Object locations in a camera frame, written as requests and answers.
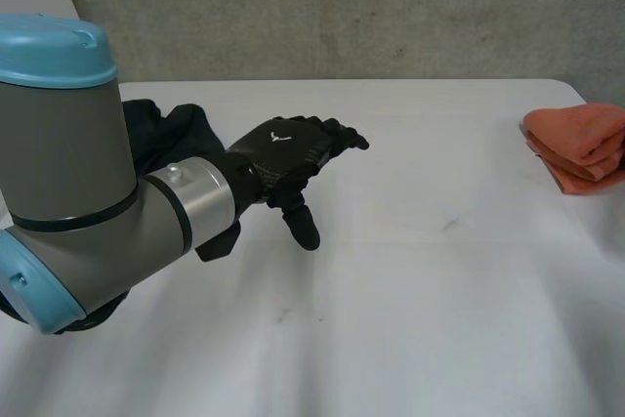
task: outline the white logo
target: white logo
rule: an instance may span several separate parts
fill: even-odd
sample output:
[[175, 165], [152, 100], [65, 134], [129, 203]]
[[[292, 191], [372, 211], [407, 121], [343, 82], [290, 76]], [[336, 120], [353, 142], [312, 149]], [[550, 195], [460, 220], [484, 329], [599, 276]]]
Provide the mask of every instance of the white logo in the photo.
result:
[[273, 132], [271, 132], [271, 141], [272, 142], [278, 142], [278, 141], [290, 141], [292, 139], [292, 137], [278, 137], [276, 134], [274, 134]]

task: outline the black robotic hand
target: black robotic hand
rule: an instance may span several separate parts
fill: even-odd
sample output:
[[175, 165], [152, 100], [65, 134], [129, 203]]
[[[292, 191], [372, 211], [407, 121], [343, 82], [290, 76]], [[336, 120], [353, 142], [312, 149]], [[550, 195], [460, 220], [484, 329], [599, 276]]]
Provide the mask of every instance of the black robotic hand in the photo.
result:
[[302, 190], [331, 158], [348, 148], [366, 150], [369, 142], [336, 119], [276, 117], [238, 140], [226, 154], [251, 163], [260, 179], [259, 200], [282, 209], [295, 240], [312, 251], [319, 246], [319, 232]]

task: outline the gray cylinder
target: gray cylinder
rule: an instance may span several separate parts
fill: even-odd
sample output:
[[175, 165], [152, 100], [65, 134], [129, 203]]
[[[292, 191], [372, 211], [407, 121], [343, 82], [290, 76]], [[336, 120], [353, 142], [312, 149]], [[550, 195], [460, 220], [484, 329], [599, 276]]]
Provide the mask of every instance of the gray cylinder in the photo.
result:
[[90, 215], [136, 186], [116, 80], [73, 90], [0, 83], [0, 135], [0, 188], [21, 218]]

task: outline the black cloth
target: black cloth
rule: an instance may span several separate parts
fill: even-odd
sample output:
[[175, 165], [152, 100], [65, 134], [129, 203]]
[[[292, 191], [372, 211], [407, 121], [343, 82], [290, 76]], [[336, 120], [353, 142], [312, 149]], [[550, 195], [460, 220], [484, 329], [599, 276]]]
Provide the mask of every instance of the black cloth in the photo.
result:
[[152, 100], [132, 100], [124, 102], [124, 117], [138, 177], [192, 156], [224, 153], [196, 104], [181, 104], [163, 117]]

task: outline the black band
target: black band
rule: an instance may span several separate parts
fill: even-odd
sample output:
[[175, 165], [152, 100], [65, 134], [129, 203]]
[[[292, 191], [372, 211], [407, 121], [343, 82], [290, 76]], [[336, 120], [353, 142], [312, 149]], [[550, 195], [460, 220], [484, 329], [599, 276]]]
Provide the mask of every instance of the black band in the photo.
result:
[[139, 185], [136, 185], [128, 196], [124, 197], [115, 205], [111, 205], [100, 212], [83, 215], [82, 217], [74, 217], [72, 219], [31, 220], [23, 219], [15, 214], [11, 214], [11, 218], [16, 226], [29, 231], [56, 233], [59, 231], [71, 231], [73, 229], [85, 229], [87, 227], [92, 227], [93, 225], [101, 224], [102, 222], [106, 222], [110, 219], [114, 219], [118, 215], [126, 212], [137, 201], [138, 193]]
[[187, 211], [185, 210], [183, 203], [180, 201], [176, 193], [169, 186], [167, 186], [164, 181], [159, 180], [152, 175], [144, 176], [144, 180], [160, 190], [169, 203], [172, 204], [172, 208], [174, 209], [174, 212], [176, 212], [176, 217], [178, 217], [180, 228], [183, 231], [183, 255], [185, 255], [191, 249], [193, 231], [191, 230], [191, 222], [188, 219]]

